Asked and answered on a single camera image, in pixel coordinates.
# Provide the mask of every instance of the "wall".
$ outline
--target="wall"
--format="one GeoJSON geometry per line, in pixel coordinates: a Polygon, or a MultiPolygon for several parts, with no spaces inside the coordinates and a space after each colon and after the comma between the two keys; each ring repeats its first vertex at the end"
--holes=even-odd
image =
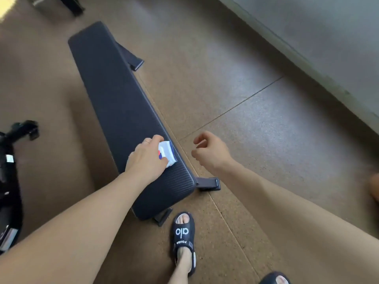
{"type": "Polygon", "coordinates": [[[220,0],[379,133],[379,0],[220,0]]]}

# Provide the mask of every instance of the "black slide sandal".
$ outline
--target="black slide sandal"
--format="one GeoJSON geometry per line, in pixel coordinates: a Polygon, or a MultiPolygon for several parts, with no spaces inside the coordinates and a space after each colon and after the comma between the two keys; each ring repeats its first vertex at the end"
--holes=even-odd
{"type": "Polygon", "coordinates": [[[175,216],[173,221],[172,235],[175,263],[177,261],[177,253],[180,247],[188,247],[192,252],[192,268],[191,271],[188,273],[188,276],[191,276],[196,269],[196,253],[194,247],[195,221],[189,212],[183,211],[175,216]],[[189,216],[189,222],[184,224],[177,224],[176,220],[182,214],[187,214],[189,216]]]}

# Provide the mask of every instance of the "foot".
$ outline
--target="foot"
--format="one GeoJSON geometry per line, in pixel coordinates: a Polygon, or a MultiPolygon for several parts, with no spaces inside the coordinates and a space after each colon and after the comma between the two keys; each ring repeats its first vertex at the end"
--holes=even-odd
{"type": "MultiPolygon", "coordinates": [[[[190,221],[188,214],[181,214],[176,220],[177,224],[184,224],[190,221]]],[[[180,247],[177,253],[177,266],[182,266],[183,269],[186,269],[187,273],[191,271],[192,268],[192,253],[188,247],[180,247]]]]}

